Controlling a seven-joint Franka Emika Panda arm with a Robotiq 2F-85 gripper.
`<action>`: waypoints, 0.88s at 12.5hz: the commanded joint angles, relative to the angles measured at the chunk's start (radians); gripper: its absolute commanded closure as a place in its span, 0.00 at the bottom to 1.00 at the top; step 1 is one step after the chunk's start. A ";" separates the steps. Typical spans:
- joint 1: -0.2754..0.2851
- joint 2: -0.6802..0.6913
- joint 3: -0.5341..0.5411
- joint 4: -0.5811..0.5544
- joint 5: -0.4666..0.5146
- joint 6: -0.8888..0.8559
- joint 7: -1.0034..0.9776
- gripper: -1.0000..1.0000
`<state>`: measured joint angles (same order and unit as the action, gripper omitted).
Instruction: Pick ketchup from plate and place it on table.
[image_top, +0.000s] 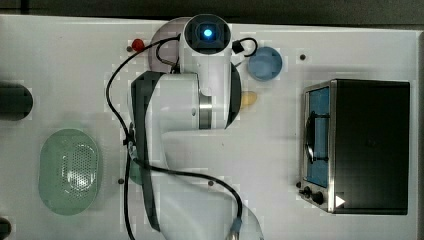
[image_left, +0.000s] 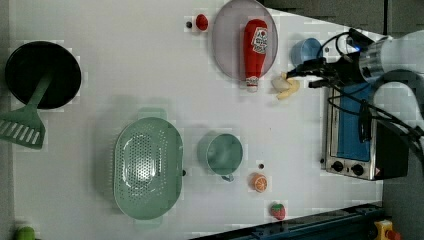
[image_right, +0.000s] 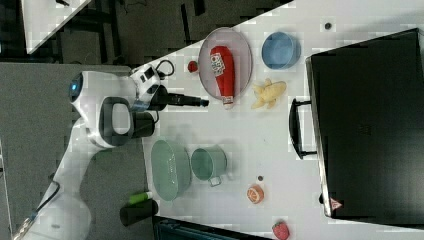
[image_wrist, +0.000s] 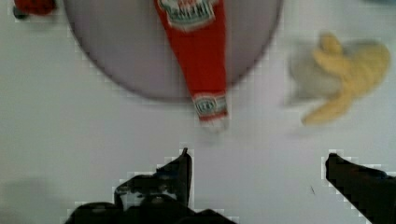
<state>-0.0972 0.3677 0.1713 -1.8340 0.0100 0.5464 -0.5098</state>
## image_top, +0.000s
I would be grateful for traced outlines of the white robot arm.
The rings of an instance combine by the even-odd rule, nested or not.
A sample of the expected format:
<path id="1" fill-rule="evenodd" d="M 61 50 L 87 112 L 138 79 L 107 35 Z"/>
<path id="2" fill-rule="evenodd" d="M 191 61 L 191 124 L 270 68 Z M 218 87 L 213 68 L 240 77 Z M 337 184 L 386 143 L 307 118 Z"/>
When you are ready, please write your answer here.
<path id="1" fill-rule="evenodd" d="M 165 136 L 223 131 L 237 117 L 242 99 L 225 20 L 196 15 L 176 42 L 176 72 L 149 70 L 130 86 L 148 221 L 165 240 L 264 240 L 257 217 L 229 184 L 168 165 Z"/>

